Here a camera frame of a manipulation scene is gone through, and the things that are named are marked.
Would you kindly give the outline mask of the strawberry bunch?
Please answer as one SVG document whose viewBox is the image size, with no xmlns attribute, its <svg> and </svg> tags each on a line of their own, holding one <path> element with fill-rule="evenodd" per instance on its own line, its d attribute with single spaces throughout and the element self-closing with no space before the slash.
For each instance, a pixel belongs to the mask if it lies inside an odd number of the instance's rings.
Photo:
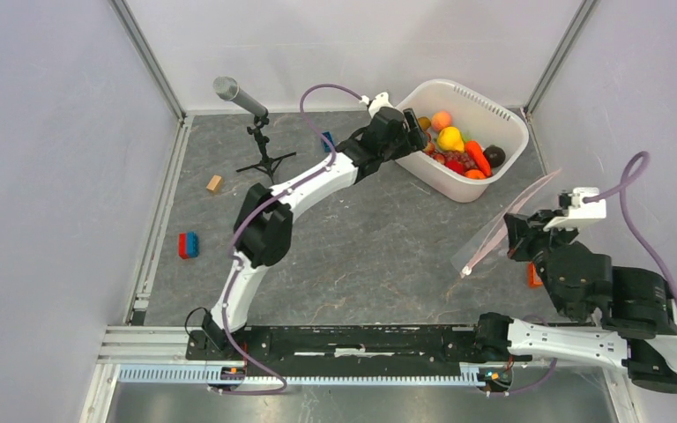
<svg viewBox="0 0 677 423">
<path fill-rule="evenodd" d="M 446 157 L 440 150 L 437 149 L 437 145 L 429 133 L 427 133 L 427 137 L 428 141 L 422 152 L 436 162 L 444 165 L 446 163 Z"/>
</svg>

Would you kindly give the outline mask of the yellow pear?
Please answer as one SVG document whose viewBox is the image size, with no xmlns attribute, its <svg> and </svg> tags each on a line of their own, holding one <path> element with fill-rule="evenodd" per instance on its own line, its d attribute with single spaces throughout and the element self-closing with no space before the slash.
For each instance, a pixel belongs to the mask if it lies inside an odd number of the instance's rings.
<svg viewBox="0 0 677 423">
<path fill-rule="evenodd" d="M 465 150 L 462 133 L 454 126 L 440 130 L 436 143 L 442 151 L 446 152 L 463 152 Z"/>
</svg>

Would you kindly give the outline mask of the clear zip top bag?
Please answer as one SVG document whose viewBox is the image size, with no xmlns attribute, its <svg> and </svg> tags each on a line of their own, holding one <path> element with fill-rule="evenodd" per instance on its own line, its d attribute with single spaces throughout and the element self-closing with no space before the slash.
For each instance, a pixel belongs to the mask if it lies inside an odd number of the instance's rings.
<svg viewBox="0 0 677 423">
<path fill-rule="evenodd" d="M 544 188 L 561 172 L 562 170 L 557 168 L 531 183 L 509 204 L 502 207 L 476 234 L 466 239 L 463 247 L 450 259 L 460 278 L 471 275 L 477 264 L 506 241 L 508 230 L 504 216 L 507 213 L 532 213 L 532 209 L 547 196 L 544 194 Z"/>
</svg>

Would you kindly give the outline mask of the white plastic basket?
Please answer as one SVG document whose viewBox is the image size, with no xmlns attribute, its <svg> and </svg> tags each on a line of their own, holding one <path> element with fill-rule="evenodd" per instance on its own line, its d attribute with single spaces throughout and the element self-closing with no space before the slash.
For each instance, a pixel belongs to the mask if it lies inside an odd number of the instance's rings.
<svg viewBox="0 0 677 423">
<path fill-rule="evenodd" d="M 397 160 L 404 170 L 458 203 L 477 200 L 489 185 L 500 181 L 529 142 L 526 125 L 514 112 L 448 79 L 421 83 L 398 103 L 398 108 L 411 108 L 418 117 L 429 119 L 437 112 L 447 112 L 464 142 L 475 141 L 482 149 L 493 145 L 504 151 L 504 162 L 483 180 L 457 174 L 424 152 Z"/>
</svg>

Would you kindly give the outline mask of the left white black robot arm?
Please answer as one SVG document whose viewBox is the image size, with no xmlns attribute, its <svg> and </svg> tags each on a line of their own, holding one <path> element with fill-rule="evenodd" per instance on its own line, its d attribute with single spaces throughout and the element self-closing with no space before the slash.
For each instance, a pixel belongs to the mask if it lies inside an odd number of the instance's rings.
<svg viewBox="0 0 677 423">
<path fill-rule="evenodd" d="M 427 141 L 412 109 L 382 107 L 308 171 L 270 188 L 253 185 L 235 221 L 230 274 L 202 323 L 210 350 L 225 360 L 241 350 L 238 330 L 246 325 L 255 293 L 264 274 L 286 256 L 294 223 L 306 210 L 376 173 L 383 163 L 421 151 Z"/>
</svg>

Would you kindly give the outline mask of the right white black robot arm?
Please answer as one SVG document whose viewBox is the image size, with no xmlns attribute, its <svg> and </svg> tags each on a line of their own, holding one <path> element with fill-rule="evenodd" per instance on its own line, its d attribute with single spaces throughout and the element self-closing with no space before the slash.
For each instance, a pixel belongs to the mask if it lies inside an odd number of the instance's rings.
<svg viewBox="0 0 677 423">
<path fill-rule="evenodd" d="M 506 315 L 480 315 L 473 345 L 495 360 L 533 355 L 620 371 L 639 388 L 677 394 L 677 301 L 654 271 L 616 266 L 577 241 L 575 228 L 553 227 L 563 214 L 507 213 L 509 259 L 531 263 L 558 315 L 575 327 L 547 327 Z"/>
</svg>

